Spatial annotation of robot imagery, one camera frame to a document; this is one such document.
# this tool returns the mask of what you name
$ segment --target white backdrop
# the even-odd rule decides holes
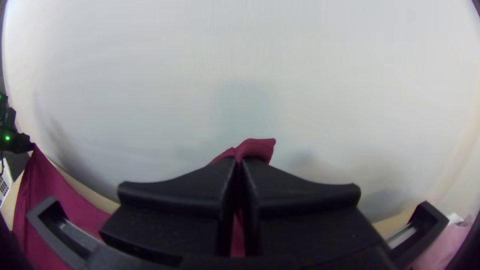
[[[2,56],[19,128],[111,199],[276,138],[273,166],[378,220],[478,135],[470,0],[9,0]]]

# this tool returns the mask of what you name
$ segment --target black bracket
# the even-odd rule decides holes
[[[54,198],[27,216],[69,266],[92,270],[403,269],[448,223],[423,202],[409,222],[415,233],[390,248],[357,209],[360,196],[355,184],[224,158],[172,180],[120,184],[120,207],[100,230],[105,243],[71,224]],[[229,257],[234,215],[244,228],[243,258]]]

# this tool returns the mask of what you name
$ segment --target maroon fabric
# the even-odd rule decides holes
[[[275,142],[275,139],[247,139],[236,148],[230,148],[217,156],[210,164],[231,156],[237,161],[243,157],[258,157],[270,162]],[[49,196],[55,197],[61,203],[73,224],[98,239],[101,239],[99,230],[110,215],[78,194],[35,146],[21,179],[13,218],[13,233],[36,270],[68,270],[69,267],[43,241],[26,217],[30,209]],[[241,213],[237,213],[234,220],[232,256],[245,255],[243,229],[239,218]]]
[[[247,139],[240,143],[235,148],[227,149],[219,156],[214,158],[209,164],[215,163],[226,157],[235,157],[237,162],[245,157],[261,158],[266,163],[269,163],[274,154],[275,139]],[[244,229],[242,227],[242,210],[240,209],[233,216],[233,233],[231,236],[230,256],[244,257],[245,243],[244,243]]]
[[[30,209],[49,196],[55,197],[61,203],[72,223],[98,239],[99,229],[110,215],[78,194],[35,146],[21,179],[13,218],[13,233],[36,270],[68,270],[70,268],[50,249],[26,217]]]

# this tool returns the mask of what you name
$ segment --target pink fabric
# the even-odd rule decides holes
[[[13,233],[36,270],[67,270],[70,268],[37,234],[26,217],[30,209],[49,196],[61,203],[72,223],[98,239],[99,229],[109,215],[78,194],[35,146],[21,179],[13,217]]]
[[[443,270],[459,251],[470,229],[471,217],[461,225],[448,225],[432,246],[412,264],[413,270]]]
[[[253,156],[270,162],[275,142],[275,139],[247,139],[236,148],[226,150],[211,163],[230,156],[234,156],[237,161]],[[49,196],[55,197],[61,203],[72,223],[98,239],[101,239],[99,230],[110,215],[78,194],[35,146],[21,179],[13,218],[13,233],[36,270],[68,270],[69,267],[43,241],[26,217],[30,209]],[[232,256],[245,255],[240,218],[241,214],[237,213],[233,224]]]

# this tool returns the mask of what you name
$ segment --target black cable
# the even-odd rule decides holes
[[[0,171],[0,176],[4,174],[4,151],[0,150],[0,159],[1,159],[1,171]]]

